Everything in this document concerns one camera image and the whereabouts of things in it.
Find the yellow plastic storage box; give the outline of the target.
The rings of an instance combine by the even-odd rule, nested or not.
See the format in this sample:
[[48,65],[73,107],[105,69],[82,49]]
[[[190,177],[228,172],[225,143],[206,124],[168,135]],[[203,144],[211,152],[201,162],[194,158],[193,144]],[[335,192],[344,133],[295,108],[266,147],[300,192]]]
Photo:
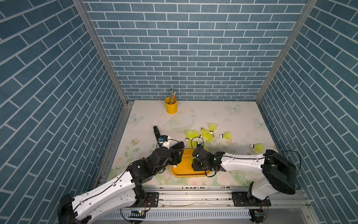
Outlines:
[[193,161],[194,157],[192,149],[185,149],[182,154],[181,163],[170,167],[171,174],[175,177],[204,177],[204,171],[194,171]]

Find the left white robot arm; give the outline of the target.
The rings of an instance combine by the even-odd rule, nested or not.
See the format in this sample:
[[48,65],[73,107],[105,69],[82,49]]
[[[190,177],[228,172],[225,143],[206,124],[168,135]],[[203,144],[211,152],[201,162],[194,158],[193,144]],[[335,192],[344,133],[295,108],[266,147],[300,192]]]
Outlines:
[[142,185],[167,166],[178,165],[184,148],[183,142],[176,142],[173,146],[170,141],[160,143],[151,155],[132,162],[124,172],[107,183],[82,195],[63,196],[58,206],[58,222],[91,224],[115,210],[143,205],[147,194]]

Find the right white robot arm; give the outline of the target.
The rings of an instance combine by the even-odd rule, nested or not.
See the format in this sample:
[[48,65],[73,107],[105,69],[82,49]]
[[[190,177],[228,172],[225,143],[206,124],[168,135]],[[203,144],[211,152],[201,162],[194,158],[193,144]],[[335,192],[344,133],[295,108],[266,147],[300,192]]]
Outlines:
[[233,155],[225,152],[212,154],[199,144],[193,151],[193,170],[218,172],[244,171],[258,175],[258,181],[250,183],[247,192],[233,192],[235,207],[271,206],[269,196],[280,192],[286,195],[296,193],[295,164],[268,149],[260,155]]

